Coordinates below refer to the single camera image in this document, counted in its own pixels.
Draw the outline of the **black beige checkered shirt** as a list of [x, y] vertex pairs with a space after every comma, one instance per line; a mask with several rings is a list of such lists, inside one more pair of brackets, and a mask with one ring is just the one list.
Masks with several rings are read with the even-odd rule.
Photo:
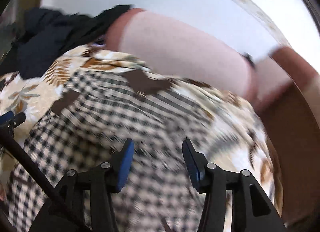
[[79, 96], [60, 114], [47, 113], [24, 149], [52, 185], [68, 169], [87, 171], [109, 160], [126, 139], [135, 155], [125, 187], [112, 196], [120, 231], [196, 231], [204, 196], [192, 187], [182, 156], [189, 139], [211, 158], [234, 136], [220, 119], [176, 91], [139, 99], [119, 73], [77, 71], [65, 92]]

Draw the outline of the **cream leaf-pattern blanket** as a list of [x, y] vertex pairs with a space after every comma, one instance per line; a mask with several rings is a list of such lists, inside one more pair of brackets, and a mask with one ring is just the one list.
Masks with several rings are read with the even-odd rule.
[[[79, 96], [76, 91], [64, 90], [77, 71], [119, 73], [124, 77], [126, 72], [135, 69], [142, 70], [153, 80], [164, 79], [153, 73], [144, 61], [129, 54], [91, 45], [79, 46], [56, 59], [39, 78], [24, 80], [17, 72], [1, 75], [1, 113], [25, 113], [25, 122], [15, 130], [15, 140], [24, 148], [30, 131], [47, 111], [60, 114]], [[170, 83], [171, 87], [164, 91], [176, 91], [197, 102], [210, 119], [220, 119], [225, 130], [234, 136], [232, 142], [207, 159], [228, 171], [249, 170], [276, 210], [281, 211], [283, 189], [279, 171], [273, 167], [274, 158], [268, 147], [265, 128], [250, 103], [231, 92], [219, 91], [189, 79], [170, 78]], [[141, 97], [133, 93], [139, 99], [152, 96]]]

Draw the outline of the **dark navy garment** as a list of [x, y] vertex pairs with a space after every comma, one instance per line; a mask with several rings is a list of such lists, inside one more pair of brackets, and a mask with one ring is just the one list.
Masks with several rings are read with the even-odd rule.
[[44, 8], [25, 12], [24, 31], [4, 57], [1, 75], [18, 72], [23, 79], [43, 76], [58, 57], [105, 34], [130, 8], [128, 4], [117, 5], [95, 17]]

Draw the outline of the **brown wooden bed frame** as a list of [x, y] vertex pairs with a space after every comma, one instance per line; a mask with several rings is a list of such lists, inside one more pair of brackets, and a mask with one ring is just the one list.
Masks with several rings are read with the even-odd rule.
[[257, 112], [282, 172], [282, 217], [294, 224], [319, 207], [319, 73], [286, 46], [260, 62], [257, 73]]

